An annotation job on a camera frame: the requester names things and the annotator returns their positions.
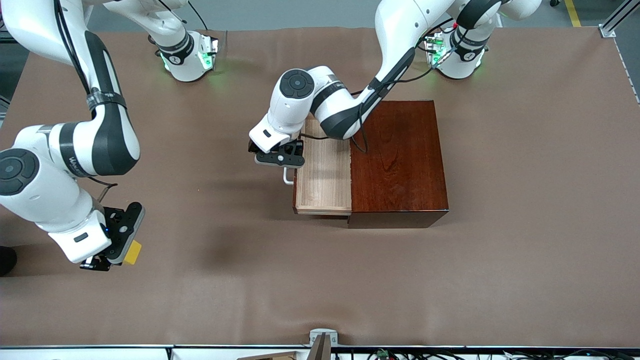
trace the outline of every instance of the black joint band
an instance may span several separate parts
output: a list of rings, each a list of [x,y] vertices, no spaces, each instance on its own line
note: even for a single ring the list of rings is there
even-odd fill
[[[465,29],[475,29],[480,18],[489,9],[501,2],[501,0],[471,0],[460,11],[456,22]]]
[[[330,84],[329,86],[327,86],[326,88],[324,88],[314,97],[314,102],[311,104],[311,113],[315,115],[320,105],[322,105],[322,103],[325,100],[327,100],[329,96],[331,96],[336,91],[342,90],[345,88],[346,86],[344,86],[344,84],[341,81],[336,81]]]
[[[110,104],[112,102],[127,108],[127,102],[124,97],[116,92],[102,92],[94,88],[93,92],[86,97],[86,104],[89,106],[90,111],[93,111],[100,105]]]
[[[460,59],[464,62],[474,61],[484,51],[484,47],[475,50],[465,49],[459,47],[456,49],[456,54],[460,55]]]
[[[193,53],[195,42],[191,35],[187,33],[184,40],[182,40],[178,45],[173,47],[158,46],[158,48],[165,60],[174,65],[182,65],[184,64],[184,60]]]
[[[385,97],[391,91],[388,86],[382,86],[383,84],[376,78],[373,78],[369,83],[369,88],[373,89],[380,97]]]
[[[382,83],[378,81],[377,78],[373,78],[373,80],[371,80],[371,82],[369,83],[369,88],[373,90],[377,90],[380,87],[380,85],[382,85]]]

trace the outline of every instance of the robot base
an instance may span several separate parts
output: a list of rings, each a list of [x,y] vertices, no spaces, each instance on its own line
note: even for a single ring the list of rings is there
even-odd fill
[[[122,265],[129,247],[145,217],[145,208],[139,202],[129,204],[127,210],[104,208],[104,218],[111,245],[80,264],[84,270],[109,271],[111,265]]]
[[[184,59],[172,55],[160,54],[164,62],[164,68],[179,81],[189,83],[199,80],[207,72],[215,69],[216,55],[218,53],[218,39],[207,35],[188,31],[195,46]]]
[[[430,64],[436,63],[442,56],[451,51],[451,47],[448,44],[450,44],[452,34],[453,31],[450,33],[436,33],[429,37],[426,42],[426,49],[431,51],[430,53],[427,52],[427,61]],[[477,56],[474,53],[468,53],[467,56],[473,56],[473,58],[464,60],[460,58],[459,54],[453,53],[437,67],[437,70],[450,79],[468,78],[480,66],[483,55],[484,50]]]

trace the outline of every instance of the wire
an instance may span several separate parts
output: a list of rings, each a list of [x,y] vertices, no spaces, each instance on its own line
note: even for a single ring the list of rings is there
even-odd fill
[[[175,18],[178,19],[181,23],[183,24],[187,23],[186,20],[183,20],[178,15],[176,15],[175,12],[173,12],[173,10],[171,10],[171,8],[164,3],[164,1],[162,0],[158,0],[158,1],[167,9],[167,11],[169,11],[173,16],[175,16]]]
[[[200,21],[202,21],[202,25],[204,25],[204,29],[205,30],[209,30],[209,27],[207,26],[207,24],[204,22],[204,20],[202,20],[202,16],[200,16],[200,13],[198,12],[198,10],[196,10],[195,7],[193,7],[193,5],[191,4],[191,1],[187,1],[187,4],[189,4],[189,6],[193,9],[193,12],[196,13],[196,15],[198,15],[198,17],[200,18]]]
[[[356,147],[356,149],[358,149],[361,153],[366,154],[367,152],[369,152],[369,141],[367,140],[367,132],[364,131],[364,122],[362,121],[363,105],[364,105],[364,102],[361,102],[360,105],[358,106],[357,116],[358,116],[358,122],[360,123],[360,132],[362,133],[362,140],[364,141],[364,148],[358,144],[358,142],[354,137],[355,135],[351,137],[351,142]]]
[[[583,352],[587,353],[587,356],[592,356],[592,355],[598,355],[598,356],[603,356],[608,358],[609,360],[616,360],[615,356],[612,356],[610,354],[607,354],[605,352],[601,352],[601,351],[597,351],[597,350],[591,350],[591,349],[582,349],[582,350],[578,350],[578,351],[574,351],[571,354],[565,355],[565,356],[550,356],[549,354],[547,355],[540,355],[540,356],[536,356],[536,355],[531,355],[531,354],[527,354],[525,352],[514,352],[513,355],[518,355],[520,357],[514,357],[514,360],[521,360],[521,359],[532,359],[532,360],[539,360],[539,359],[544,359],[544,360],[565,360],[567,357],[571,357],[571,356],[576,356],[578,354],[581,354]]]
[[[427,32],[425,33],[425,35],[420,37],[420,40],[418,40],[417,44],[415,44],[415,46],[417,47],[418,45],[420,45],[421,42],[424,41],[424,38],[426,37],[426,35],[430,34],[432,31],[434,31],[435,29],[438,29],[440,27],[442,27],[444,24],[447,24],[448,22],[453,21],[453,18],[450,17],[448,20],[445,20],[441,23],[439,23],[438,25],[432,27],[431,29],[427,30]]]
[[[87,83],[86,77],[84,76],[84,73],[82,71],[82,67],[80,66],[80,61],[78,60],[78,56],[76,53],[76,47],[71,40],[71,34],[69,33],[69,28],[67,27],[67,21],[65,20],[65,14],[63,12],[62,5],[60,5],[60,0],[55,0],[54,2],[54,13],[56,16],[56,23],[58,25],[58,32],[60,33],[62,43],[67,50],[67,54],[69,56],[69,59],[71,60],[71,64],[74,66],[76,73],[80,78],[80,82],[82,82],[84,91],[87,95],[89,95],[91,93],[89,84]]]
[[[114,188],[116,186],[118,186],[118,184],[109,184],[109,183],[105,183],[104,181],[100,181],[94,177],[88,177],[89,180],[99,183],[100,185],[104,185],[105,188],[102,190],[102,193],[100,193],[100,196],[98,196],[98,202],[102,202],[102,200],[104,199],[105,195],[107,195],[107,193],[109,192],[109,190],[111,188]]]
[[[442,22],[440,25],[436,26],[435,28],[438,28],[439,26],[442,26],[444,24],[446,24],[447,22],[451,21],[453,19],[447,20],[445,22]],[[458,41],[458,43],[447,52],[447,54],[444,54],[444,56],[442,56],[442,58],[446,59],[448,58],[453,52],[455,52],[455,50],[457,50],[458,45],[460,45],[460,43],[462,42],[462,40],[466,37],[467,33],[469,32],[469,30],[466,30],[464,34],[462,34],[462,36],[460,37],[460,41]],[[435,63],[434,65],[432,65],[429,70],[425,71],[423,74],[416,76],[415,78],[411,78],[411,79],[407,79],[407,80],[402,80],[402,79],[397,79],[397,80],[392,80],[392,81],[387,81],[385,83],[381,83],[380,85],[378,85],[376,87],[376,89],[374,89],[374,92],[378,92],[380,91],[380,89],[385,88],[389,85],[393,85],[393,84],[398,84],[398,83],[410,83],[412,81],[416,81],[419,79],[424,78],[425,76],[427,76],[431,71],[433,71],[433,69],[437,68],[437,65],[439,65],[439,63]],[[359,107],[358,107],[358,121],[360,123],[360,132],[362,133],[362,139],[364,141],[364,146],[361,147],[358,142],[356,142],[356,140],[353,138],[353,136],[351,137],[351,142],[353,142],[353,145],[362,153],[366,154],[369,151],[369,142],[367,141],[367,133],[364,131],[364,124],[363,124],[363,120],[362,120],[362,106],[364,105],[364,102],[361,102]],[[456,357],[456,360],[463,360],[461,357]]]
[[[305,133],[301,133],[300,134],[301,138],[308,138],[308,139],[313,139],[313,140],[326,140],[329,139],[329,136],[324,136],[322,138],[316,137],[316,136],[312,136],[312,135],[307,135]]]
[[[422,47],[422,46],[420,46],[420,45],[416,46],[416,48],[418,48],[418,49],[420,49],[420,50],[424,51],[425,53],[429,53],[429,54],[435,54],[435,53],[436,53],[436,51],[435,51],[435,50],[425,49],[425,48],[423,48],[423,47]]]

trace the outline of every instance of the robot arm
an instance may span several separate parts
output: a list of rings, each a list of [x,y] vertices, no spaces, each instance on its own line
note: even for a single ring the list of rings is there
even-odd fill
[[[515,5],[516,2],[528,5]],[[465,54],[484,51],[502,4],[501,0],[382,0],[376,11],[376,34],[383,60],[375,78],[354,98],[328,67],[297,69],[294,70],[296,76],[288,76],[291,71],[286,72],[274,89],[269,111],[249,133],[250,151],[257,154],[256,162],[292,168],[303,163],[295,156],[287,156],[286,151],[282,154],[282,149],[291,147],[291,142],[299,136],[307,110],[313,113],[328,137],[351,138],[406,72],[416,46],[441,15],[448,12],[458,20],[459,26],[447,38],[445,51],[432,59],[431,64],[433,68],[446,65],[456,68],[456,58],[470,61]],[[511,12],[533,13],[540,0],[511,0],[505,6],[510,4],[514,4],[509,7]],[[312,90],[301,94],[297,86],[309,86]]]
[[[188,0],[163,0],[163,3],[158,0],[119,0],[110,1],[104,6],[132,20],[149,33],[160,49],[165,68],[175,79],[200,79],[214,68],[218,39],[184,28],[173,10],[187,5]]]
[[[6,27],[20,44],[71,65],[55,6],[51,0],[32,0],[29,6],[23,0],[2,2]],[[113,209],[103,208],[75,178],[124,175],[138,161],[140,146],[109,53],[85,26],[82,2],[60,0],[60,6],[90,92],[87,101],[93,119],[23,129],[13,147],[0,152],[0,204],[47,231],[71,262],[117,245],[119,251],[114,250],[108,259],[121,263],[143,208],[135,209],[135,220],[128,222],[130,229],[118,233],[109,224],[121,220],[123,214],[106,217]],[[112,241],[123,237],[124,243]]]
[[[344,84],[328,67],[295,70],[312,79],[312,92],[304,99],[296,99],[295,107],[287,106],[293,97],[290,88],[296,83],[287,79],[290,72],[279,80],[271,98],[271,109],[251,130],[250,138],[263,153],[294,140],[310,111],[320,121],[330,138],[346,140],[352,137],[366,121],[376,105],[391,91],[407,71],[415,57],[415,47],[423,34],[448,9],[453,0],[382,0],[376,10],[376,34],[382,50],[382,66],[362,93],[354,98]],[[292,164],[270,164],[292,167]]]

